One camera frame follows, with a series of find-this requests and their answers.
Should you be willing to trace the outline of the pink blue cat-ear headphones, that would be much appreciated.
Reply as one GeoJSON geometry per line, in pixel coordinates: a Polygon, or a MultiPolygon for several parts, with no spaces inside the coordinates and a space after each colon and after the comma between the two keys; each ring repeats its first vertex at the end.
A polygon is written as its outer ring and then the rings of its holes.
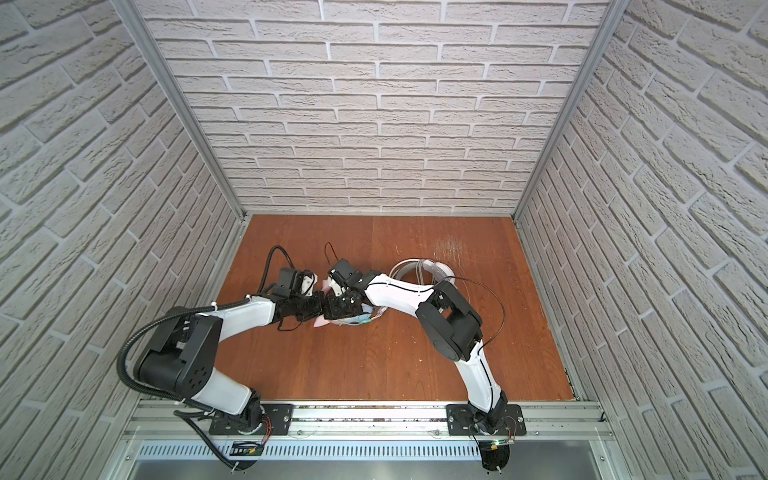
{"type": "Polygon", "coordinates": [[[323,313],[314,319],[314,328],[327,325],[361,326],[380,318],[387,311],[386,307],[373,307],[360,300],[352,301],[328,295],[322,287],[320,292],[323,294],[321,299],[323,313]]]}

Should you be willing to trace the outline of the white over-ear headphones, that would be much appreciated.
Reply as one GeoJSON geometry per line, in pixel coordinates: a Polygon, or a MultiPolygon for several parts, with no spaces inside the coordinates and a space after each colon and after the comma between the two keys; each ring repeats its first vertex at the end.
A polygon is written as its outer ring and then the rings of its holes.
{"type": "Polygon", "coordinates": [[[419,285],[427,285],[427,277],[431,279],[431,285],[436,285],[443,280],[452,284],[455,283],[454,271],[448,265],[432,259],[410,258],[401,260],[392,267],[389,277],[403,280],[410,272],[415,273],[419,285]]]}

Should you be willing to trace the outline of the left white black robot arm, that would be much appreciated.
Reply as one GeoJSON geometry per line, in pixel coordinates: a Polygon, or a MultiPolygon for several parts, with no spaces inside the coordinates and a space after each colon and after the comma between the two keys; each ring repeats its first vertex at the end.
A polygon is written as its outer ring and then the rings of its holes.
{"type": "Polygon", "coordinates": [[[253,431],[264,416],[260,396],[215,368],[219,344],[287,317],[311,320],[322,313],[317,276],[283,268],[276,285],[230,304],[175,307],[163,321],[143,328],[151,335],[133,367],[131,380],[152,396],[169,398],[223,417],[253,431]]]}

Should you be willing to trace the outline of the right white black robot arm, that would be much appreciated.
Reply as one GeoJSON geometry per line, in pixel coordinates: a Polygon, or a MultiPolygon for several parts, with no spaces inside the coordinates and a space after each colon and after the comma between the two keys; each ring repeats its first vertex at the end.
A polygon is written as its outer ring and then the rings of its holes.
{"type": "Polygon", "coordinates": [[[411,284],[375,270],[362,273],[341,260],[329,271],[324,316],[347,319],[369,305],[415,317],[430,344],[455,364],[477,429],[492,434],[502,423],[507,397],[485,356],[481,316],[452,280],[447,276],[430,286],[411,284]]]}

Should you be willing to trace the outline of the white perforated vent strip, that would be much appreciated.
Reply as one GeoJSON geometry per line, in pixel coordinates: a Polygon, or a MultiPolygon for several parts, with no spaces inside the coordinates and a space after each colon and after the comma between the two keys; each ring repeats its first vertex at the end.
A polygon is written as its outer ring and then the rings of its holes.
{"type": "MultiPolygon", "coordinates": [[[[472,461],[480,458],[472,441],[310,441],[282,440],[258,447],[249,441],[223,441],[219,451],[231,461],[472,461]]],[[[200,440],[145,440],[136,458],[150,460],[214,460],[200,440]]]]}

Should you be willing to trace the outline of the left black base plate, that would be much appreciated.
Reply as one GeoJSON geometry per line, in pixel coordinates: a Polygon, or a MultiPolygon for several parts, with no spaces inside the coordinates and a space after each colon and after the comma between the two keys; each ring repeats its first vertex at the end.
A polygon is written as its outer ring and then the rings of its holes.
{"type": "Polygon", "coordinates": [[[285,436],[291,425],[294,405],[291,403],[252,403],[241,414],[216,413],[211,421],[211,435],[285,436]]]}

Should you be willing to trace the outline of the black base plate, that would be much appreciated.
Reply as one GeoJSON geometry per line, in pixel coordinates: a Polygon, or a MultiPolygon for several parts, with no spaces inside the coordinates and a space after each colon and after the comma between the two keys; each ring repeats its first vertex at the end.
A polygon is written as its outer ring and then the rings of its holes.
{"type": "Polygon", "coordinates": [[[525,436],[527,427],[518,404],[504,404],[491,413],[483,412],[468,403],[446,406],[450,436],[502,435],[525,436]]]}
{"type": "Polygon", "coordinates": [[[291,403],[252,403],[241,414],[216,413],[211,421],[211,435],[285,436],[291,425],[294,405],[291,403]]]}

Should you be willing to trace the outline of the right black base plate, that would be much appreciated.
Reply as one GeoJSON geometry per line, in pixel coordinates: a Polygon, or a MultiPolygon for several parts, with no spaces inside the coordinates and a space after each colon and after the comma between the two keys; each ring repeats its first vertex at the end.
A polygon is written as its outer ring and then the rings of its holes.
{"type": "Polygon", "coordinates": [[[483,412],[468,403],[446,406],[450,436],[502,435],[525,436],[527,427],[518,404],[504,404],[491,413],[483,412]]]}

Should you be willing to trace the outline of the aluminium mounting rail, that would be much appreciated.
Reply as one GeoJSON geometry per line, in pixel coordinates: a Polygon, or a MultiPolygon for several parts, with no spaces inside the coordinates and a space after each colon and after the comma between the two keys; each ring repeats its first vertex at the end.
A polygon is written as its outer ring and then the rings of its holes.
{"type": "MultiPolygon", "coordinates": [[[[267,402],[271,443],[277,440],[483,440],[468,434],[463,421],[448,411],[446,402],[426,401],[299,401],[290,413],[277,413],[280,401],[267,402]]],[[[173,412],[173,402],[141,400],[123,430],[125,438],[187,439],[194,432],[173,412]]],[[[587,440],[616,438],[607,415],[597,402],[521,402],[503,415],[495,435],[510,440],[587,440]]]]}

